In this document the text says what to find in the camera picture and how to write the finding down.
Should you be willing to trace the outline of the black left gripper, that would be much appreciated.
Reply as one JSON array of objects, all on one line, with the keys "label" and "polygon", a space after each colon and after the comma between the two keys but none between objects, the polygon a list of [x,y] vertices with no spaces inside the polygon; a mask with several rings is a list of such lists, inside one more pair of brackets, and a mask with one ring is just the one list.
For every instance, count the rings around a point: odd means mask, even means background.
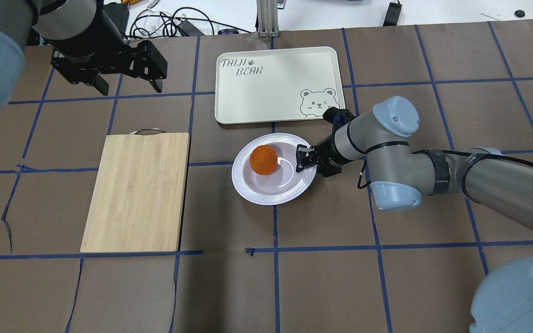
[{"label": "black left gripper", "polygon": [[168,70],[167,60],[150,40],[142,40],[134,47],[125,45],[123,50],[105,57],[100,65],[79,64],[58,50],[53,51],[50,63],[69,83],[90,85],[102,96],[109,93],[109,84],[102,74],[125,74],[146,80],[156,93],[162,93]]}]

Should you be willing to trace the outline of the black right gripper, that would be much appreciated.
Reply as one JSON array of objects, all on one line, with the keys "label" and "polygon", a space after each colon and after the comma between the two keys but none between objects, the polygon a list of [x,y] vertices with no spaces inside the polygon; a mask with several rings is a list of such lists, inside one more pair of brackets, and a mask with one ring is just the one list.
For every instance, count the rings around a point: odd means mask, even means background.
[{"label": "black right gripper", "polygon": [[316,167],[316,173],[324,178],[338,175],[342,172],[343,157],[333,139],[323,139],[315,146],[297,145],[296,172]]}]

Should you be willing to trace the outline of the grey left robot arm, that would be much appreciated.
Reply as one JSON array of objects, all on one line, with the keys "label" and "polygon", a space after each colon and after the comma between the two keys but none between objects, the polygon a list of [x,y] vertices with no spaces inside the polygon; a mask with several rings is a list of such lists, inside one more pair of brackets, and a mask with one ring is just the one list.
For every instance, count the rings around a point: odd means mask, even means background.
[{"label": "grey left robot arm", "polygon": [[129,46],[97,0],[0,0],[0,108],[25,67],[31,30],[53,46],[51,65],[70,84],[109,93],[104,74],[124,74],[161,93],[167,60],[150,40]]}]

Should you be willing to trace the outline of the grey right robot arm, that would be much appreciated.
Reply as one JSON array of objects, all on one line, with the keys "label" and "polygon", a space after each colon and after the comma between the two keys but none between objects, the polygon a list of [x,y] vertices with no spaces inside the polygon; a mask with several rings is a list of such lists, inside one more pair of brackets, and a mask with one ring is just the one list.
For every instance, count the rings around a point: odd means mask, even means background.
[{"label": "grey right robot arm", "polygon": [[[328,107],[323,118],[332,132],[315,146],[297,146],[298,173],[315,168],[330,177],[364,159],[366,186],[379,210],[410,210],[423,196],[459,192],[533,230],[532,162],[489,148],[412,152],[409,137],[419,128],[419,115],[404,97],[391,97],[359,116]],[[489,273],[472,298],[471,315],[471,333],[533,333],[533,256]]]}]

